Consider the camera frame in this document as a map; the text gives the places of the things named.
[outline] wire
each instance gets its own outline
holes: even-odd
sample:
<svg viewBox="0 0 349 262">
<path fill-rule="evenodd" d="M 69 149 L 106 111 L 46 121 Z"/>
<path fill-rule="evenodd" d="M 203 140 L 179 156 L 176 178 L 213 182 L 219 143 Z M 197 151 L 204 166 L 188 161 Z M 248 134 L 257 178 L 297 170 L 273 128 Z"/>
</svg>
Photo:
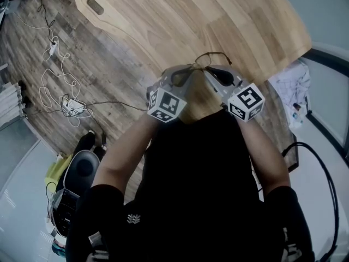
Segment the wire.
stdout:
<svg viewBox="0 0 349 262">
<path fill-rule="evenodd" d="M 49 22 L 47 21 L 47 17 L 46 17 L 46 7 L 45 7 L 45 5 L 43 4 L 43 0 L 40 0 L 40 2 L 41 2 L 41 5 L 38 7 L 37 12 L 39 13 L 39 12 L 41 12 L 41 9 L 44 9 L 44 17 L 45 17 L 46 25 L 47 25 L 47 27 L 49 28 L 49 41 L 51 42 L 51 44 L 54 45 L 53 40 L 50 39 L 50 28 L 51 28 L 51 26 L 54 24 L 54 22 L 55 22 L 56 20 L 52 20 L 51 23 L 49 23 Z"/>
<path fill-rule="evenodd" d="M 42 1 L 41 1 L 41 6 L 38 8 L 38 11 L 40 11 L 41 9 L 44 9 L 45 10 L 45 13 L 46 13 L 46 8 L 45 6 L 43 5 Z M 41 101 L 41 104 L 48 108 L 48 109 L 52 109 L 53 108 L 53 104 L 52 104 L 52 101 L 54 103 L 56 103 L 57 106 L 60 107 L 60 112 L 62 112 L 62 114 L 67 118 L 68 122 L 70 123 L 70 125 L 72 125 L 73 127 L 79 127 L 80 125 L 80 120 L 83 119 L 83 118 L 89 118 L 89 117 L 92 117 L 96 123 L 99 125 L 99 127 L 102 129 L 103 131 L 103 128 L 102 126 L 100 125 L 100 123 L 98 123 L 98 121 L 93 117 L 93 111 L 91 109 L 88 109 L 87 106 L 91 106 L 91 105 L 97 105 L 97 104 L 106 104 L 106 103 L 119 103 L 119 104 L 123 104 L 125 106 L 128 106 L 130 108 L 133 108 L 133 109 L 136 109 L 136 110 L 139 110 L 139 111 L 147 111 L 145 109 L 140 109 L 140 108 L 137 108 L 137 107 L 134 107 L 134 106 L 131 106 L 127 103 L 124 103 L 124 102 L 121 102 L 121 101 L 105 101 L 105 102 L 96 102 L 96 103 L 91 103 L 91 104 L 85 104 L 84 102 L 80 101 L 77 99 L 77 97 L 79 96 L 80 94 L 80 91 L 81 91 L 81 85 L 80 83 L 78 82 L 78 80 L 71 74 L 71 73 L 65 73 L 64 72 L 64 69 L 63 69 L 63 63 L 64 63 L 64 60 L 66 60 L 67 58 L 70 57 L 70 53 L 66 53 L 65 55 L 62 55 L 61 54 L 61 45 L 59 43 L 59 38 L 57 36 L 54 36 L 53 35 L 53 31 L 52 29 L 50 28 L 50 26 L 53 25 L 54 23 L 54 20 L 49 24 L 48 21 L 47 21 L 47 18 L 45 16 L 45 20 L 46 20 L 46 24 L 48 27 L 40 27 L 40 28 L 36 28 L 34 26 L 31 26 L 31 25 L 28 25 L 27 23 L 25 23 L 17 14 L 16 16 L 28 27 L 30 28 L 34 28 L 34 29 L 49 29 L 49 31 L 51 32 L 52 34 L 52 39 L 50 39 L 50 41 L 53 43 L 53 41 L 57 42 L 57 46 L 58 46 L 58 55 L 60 57 L 62 57 L 62 62 L 61 62 L 61 71 L 62 73 L 57 75 L 55 72 L 53 72 L 51 69 L 46 69 L 44 71 L 44 73 L 41 75 L 41 86 L 39 87 L 39 96 L 40 96 L 40 101 Z M 51 49 L 48 48 L 47 50 L 44 51 L 43 55 L 42 55 L 42 58 L 43 58 L 43 61 L 44 62 L 47 62 L 50 58 L 51 58 L 51 54 L 48 58 L 45 58 L 45 54 Z M 50 73 L 52 75 L 54 75 L 55 77 L 57 78 L 63 78 L 64 79 L 64 82 L 69 85 L 71 87 L 71 95 L 72 95 L 72 99 L 71 101 L 69 101 L 69 95 L 66 93 L 65 95 L 63 96 L 60 96 L 58 98 L 58 100 L 54 99 L 54 97 L 51 95 L 51 92 L 50 90 L 44 85 L 44 76 L 46 75 L 46 73 Z M 49 104 L 45 104 L 44 101 L 43 101 L 43 95 L 42 95 L 42 92 L 44 93 L 44 96 L 46 97 L 46 99 L 49 101 Z M 63 99 L 66 99 L 68 102 L 69 102 L 69 105 L 66 106 L 66 107 L 70 107 L 70 104 L 72 104 L 73 102 L 78 102 L 79 104 L 81 104 L 82 106 L 79 107 L 79 108 L 69 108 L 70 110 L 68 111 L 65 107 L 63 107 Z M 78 116 L 79 114 L 83 113 L 84 111 L 87 111 L 89 113 L 89 115 L 87 116 Z M 70 118 L 71 117 L 74 117 L 75 119 L 77 119 L 77 124 L 73 124 L 71 121 L 70 121 Z"/>
<path fill-rule="evenodd" d="M 47 188 L 48 186 L 50 185 L 50 183 L 53 183 L 55 186 L 56 186 L 56 189 L 57 189 L 57 185 L 53 182 L 53 181 L 50 181 L 47 185 L 46 185 L 46 197 L 47 197 L 47 216 L 49 217 L 49 219 L 51 219 L 50 217 L 50 213 L 49 213 L 49 204 L 50 204 L 50 199 L 49 199 L 49 196 L 47 194 Z"/>
<path fill-rule="evenodd" d="M 26 114 L 26 117 L 29 117 L 29 116 L 36 116 L 38 114 L 42 114 L 43 112 L 47 113 L 47 114 L 52 114 L 53 112 L 57 112 L 57 111 L 60 111 L 62 112 L 61 110 L 54 110 L 54 111 L 42 111 L 42 110 L 39 110 L 38 112 L 35 112 L 33 114 Z"/>
<path fill-rule="evenodd" d="M 332 177 L 331 177 L 328 169 L 326 168 L 326 165 L 324 164 L 324 162 L 322 161 L 320 156 L 308 144 L 306 144 L 304 142 L 294 142 L 293 144 L 291 144 L 287 149 L 285 149 L 282 152 L 282 156 L 286 156 L 286 154 L 290 151 L 290 149 L 295 147 L 295 146 L 305 147 L 307 150 L 309 150 L 316 157 L 316 159 L 319 161 L 319 163 L 320 163 L 320 165 L 321 165 L 321 167 L 326 175 L 327 181 L 328 181 L 329 190 L 330 190 L 332 202 L 333 202 L 333 210 L 334 210 L 334 237 L 333 237 L 333 243 L 332 243 L 330 250 L 320 259 L 320 261 L 328 261 L 328 259 L 331 257 L 331 255 L 334 253 L 334 251 L 337 248 L 336 244 L 337 244 L 338 230 L 339 230 L 339 209 L 338 209 L 338 199 L 337 199 L 336 189 L 335 189 Z"/>
<path fill-rule="evenodd" d="M 10 127 L 12 124 L 16 123 L 17 121 L 20 121 L 22 120 L 23 117 L 19 117 L 18 119 L 16 119 L 15 121 L 13 121 L 12 123 L 10 123 L 9 125 L 5 126 L 3 129 L 0 130 L 1 131 L 4 131 L 6 128 Z"/>
<path fill-rule="evenodd" d="M 225 54 L 224 52 L 220 52 L 220 51 L 206 52 L 206 53 L 200 55 L 197 59 L 195 59 L 195 63 L 197 64 L 197 61 L 198 61 L 201 57 L 203 57 L 203 56 L 205 56 L 205 55 L 207 55 L 207 56 L 209 57 L 209 60 L 210 60 L 210 63 L 209 63 L 209 65 L 207 65 L 207 66 L 210 66 L 211 63 L 212 63 L 212 59 L 211 59 L 210 55 L 224 55 L 225 58 L 227 59 L 229 65 L 232 64 L 232 62 L 231 62 L 230 58 L 228 57 L 228 55 Z"/>
<path fill-rule="evenodd" d="M 121 101 L 105 101 L 105 102 L 96 102 L 96 103 L 91 103 L 91 104 L 86 104 L 86 106 L 92 106 L 92 105 L 99 105 L 99 104 L 107 104 L 107 103 L 113 103 L 113 104 L 122 104 L 122 105 L 125 105 L 127 107 L 130 107 L 130 108 L 133 108 L 135 110 L 138 110 L 138 111 L 147 111 L 146 109 L 140 109 L 140 108 L 137 108 L 135 106 L 131 106 L 127 103 L 124 103 L 124 102 L 121 102 Z"/>
</svg>

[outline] light wood tabletop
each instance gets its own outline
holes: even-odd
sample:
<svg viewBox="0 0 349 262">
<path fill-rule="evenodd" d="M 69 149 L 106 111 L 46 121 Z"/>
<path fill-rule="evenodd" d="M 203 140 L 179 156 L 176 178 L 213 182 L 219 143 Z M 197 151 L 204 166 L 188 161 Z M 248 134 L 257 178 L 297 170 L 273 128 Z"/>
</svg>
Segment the light wood tabletop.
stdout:
<svg viewBox="0 0 349 262">
<path fill-rule="evenodd" d="M 257 85 L 311 48 L 305 26 L 287 0 L 75 0 L 78 10 L 147 68 L 153 81 L 171 66 L 208 51 L 228 55 Z M 224 58 L 215 63 L 224 64 Z M 197 76 L 182 116 L 190 122 L 220 109 Z"/>
</svg>

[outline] white cable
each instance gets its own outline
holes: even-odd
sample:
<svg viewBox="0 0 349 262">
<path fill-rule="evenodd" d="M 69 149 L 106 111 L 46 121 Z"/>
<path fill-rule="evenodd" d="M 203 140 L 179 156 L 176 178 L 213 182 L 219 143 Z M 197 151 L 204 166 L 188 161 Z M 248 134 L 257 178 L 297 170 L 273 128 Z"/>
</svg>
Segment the white cable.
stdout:
<svg viewBox="0 0 349 262">
<path fill-rule="evenodd" d="M 26 23 L 18 16 L 17 13 L 14 13 L 14 14 L 19 18 L 20 21 L 22 21 L 26 26 L 28 26 L 28 27 L 30 27 L 30 28 L 34 28 L 34 29 L 48 29 L 48 30 L 50 31 L 51 35 L 52 35 L 52 39 L 50 39 L 50 34 L 49 34 L 49 40 L 50 40 L 50 42 L 52 42 L 52 43 L 57 42 L 57 45 L 58 45 L 58 55 L 62 57 L 62 62 L 61 62 L 61 71 L 62 71 L 62 73 L 61 73 L 60 75 L 57 75 L 57 74 L 56 74 L 55 72 L 53 72 L 51 69 L 46 69 L 46 70 L 44 71 L 44 73 L 43 73 L 42 76 L 41 76 L 41 84 L 42 84 L 42 86 L 39 87 L 40 101 L 41 101 L 41 104 L 42 104 L 44 107 L 46 107 L 46 108 L 48 108 L 48 109 L 52 109 L 52 107 L 53 107 L 53 106 L 52 106 L 52 101 L 51 101 L 51 99 L 52 99 L 53 102 L 55 102 L 56 105 L 58 105 L 58 106 L 61 108 L 61 111 L 64 113 L 64 116 L 68 119 L 68 122 L 70 123 L 70 125 L 72 125 L 73 127 L 79 127 L 79 125 L 80 125 L 80 119 L 92 117 L 92 116 L 93 116 L 93 111 L 92 111 L 91 109 L 86 108 L 86 104 L 85 104 L 84 102 L 82 102 L 82 101 L 80 101 L 80 100 L 77 99 L 77 97 L 78 97 L 79 94 L 80 94 L 80 90 L 81 90 L 81 85 L 80 85 L 80 83 L 78 82 L 78 80 L 77 80 L 72 74 L 70 74 L 70 73 L 65 73 L 64 70 L 63 70 L 63 62 L 64 62 L 65 59 L 67 59 L 67 58 L 70 57 L 70 53 L 67 52 L 65 55 L 61 55 L 61 48 L 60 48 L 60 45 L 59 45 L 59 38 L 58 38 L 58 36 L 53 35 L 53 31 L 52 31 L 51 28 L 49 28 L 49 27 L 39 27 L 39 28 L 38 28 L 38 27 L 31 26 L 31 25 L 29 25 L 29 24 L 26 24 Z M 44 62 L 47 62 L 47 61 L 51 58 L 51 54 L 50 54 L 50 56 L 48 57 L 48 59 L 45 59 L 45 58 L 44 58 L 45 53 L 47 53 L 50 49 L 51 49 L 51 46 L 50 46 L 47 50 L 45 50 L 44 53 L 43 53 L 43 55 L 42 55 L 42 58 L 43 58 L 43 61 L 44 61 Z M 63 96 L 60 96 L 60 97 L 58 98 L 58 101 L 56 101 L 56 100 L 52 97 L 52 95 L 51 95 L 51 93 L 50 93 L 50 90 L 44 85 L 44 81 L 43 81 L 43 78 L 44 78 L 44 76 L 45 76 L 45 74 L 46 74 L 47 72 L 51 72 L 51 73 L 52 73 L 55 77 L 57 77 L 57 78 L 63 77 L 65 83 L 66 83 L 67 85 L 71 86 L 71 95 L 72 95 L 72 97 L 73 97 L 73 98 L 72 98 L 72 102 L 78 102 L 78 103 L 84 105 L 85 108 L 83 109 L 83 112 L 84 112 L 85 110 L 87 110 L 88 113 L 89 113 L 88 116 L 78 117 L 78 116 L 77 116 L 77 113 L 76 113 L 76 111 L 75 111 L 74 109 L 72 110 L 72 111 L 74 111 L 74 113 L 72 113 L 72 111 L 67 111 L 65 108 L 63 108 L 63 107 L 62 107 L 62 101 L 63 101 L 64 95 L 63 95 Z M 69 82 L 67 81 L 66 76 L 71 77 L 71 78 L 73 79 L 73 81 L 72 81 L 71 83 L 69 83 Z M 76 95 L 74 95 L 74 86 L 77 86 L 77 88 L 78 88 L 78 91 L 77 91 L 77 94 L 76 94 Z M 41 96 L 41 91 L 42 91 L 42 90 L 44 91 L 44 93 L 45 93 L 45 95 L 46 95 L 46 99 L 50 102 L 49 105 L 46 105 L 46 104 L 43 102 L 43 98 L 42 98 L 42 96 Z M 70 119 L 69 119 L 70 117 L 74 117 L 74 118 L 77 119 L 77 125 L 72 124 L 72 122 L 71 122 Z"/>
</svg>

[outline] person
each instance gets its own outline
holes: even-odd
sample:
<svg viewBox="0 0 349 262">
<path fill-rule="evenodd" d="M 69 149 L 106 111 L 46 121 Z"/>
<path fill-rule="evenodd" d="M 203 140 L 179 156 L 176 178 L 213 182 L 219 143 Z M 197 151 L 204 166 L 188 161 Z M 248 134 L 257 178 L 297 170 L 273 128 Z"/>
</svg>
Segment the person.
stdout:
<svg viewBox="0 0 349 262">
<path fill-rule="evenodd" d="M 142 181 L 124 205 L 143 155 Z M 67 262 L 90 259 L 95 234 L 109 261 L 314 261 L 283 157 L 255 120 L 236 121 L 225 110 L 191 125 L 140 117 L 80 197 Z"/>
</svg>

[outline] logo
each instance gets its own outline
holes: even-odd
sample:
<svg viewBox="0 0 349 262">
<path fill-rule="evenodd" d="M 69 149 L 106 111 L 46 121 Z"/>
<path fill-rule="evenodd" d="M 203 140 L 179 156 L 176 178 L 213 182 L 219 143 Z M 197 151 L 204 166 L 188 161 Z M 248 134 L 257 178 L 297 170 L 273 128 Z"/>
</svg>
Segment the logo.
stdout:
<svg viewBox="0 0 349 262">
<path fill-rule="evenodd" d="M 158 91 L 156 90 L 149 101 L 149 109 L 151 109 L 153 106 L 155 106 L 155 104 L 157 102 L 157 96 L 158 96 Z"/>
<path fill-rule="evenodd" d="M 262 106 L 259 106 L 257 108 L 255 108 L 251 113 L 250 113 L 250 116 L 249 116 L 249 120 L 251 118 L 253 118 L 254 116 L 256 116 L 257 114 L 259 114 L 259 112 L 262 110 Z"/>
<path fill-rule="evenodd" d="M 179 100 L 176 97 L 165 92 L 160 103 L 160 108 L 170 112 L 173 115 L 176 115 L 178 104 L 179 104 Z"/>
<path fill-rule="evenodd" d="M 242 120 L 245 120 L 246 113 L 238 107 L 234 106 L 232 103 L 230 103 L 230 112 L 240 117 Z"/>
<path fill-rule="evenodd" d="M 158 118 L 159 120 L 162 120 L 164 122 L 172 119 L 172 116 L 169 116 L 167 114 L 165 114 L 164 112 L 160 111 L 160 110 L 156 110 L 152 113 L 152 116 Z"/>
<path fill-rule="evenodd" d="M 139 221 L 141 221 L 141 216 L 140 215 L 128 215 L 127 216 L 127 222 L 128 223 L 133 223 L 133 224 L 137 224 L 139 223 Z"/>
<path fill-rule="evenodd" d="M 237 96 L 248 109 L 251 109 L 262 101 L 262 98 L 252 89 L 252 87 L 247 88 Z"/>
</svg>

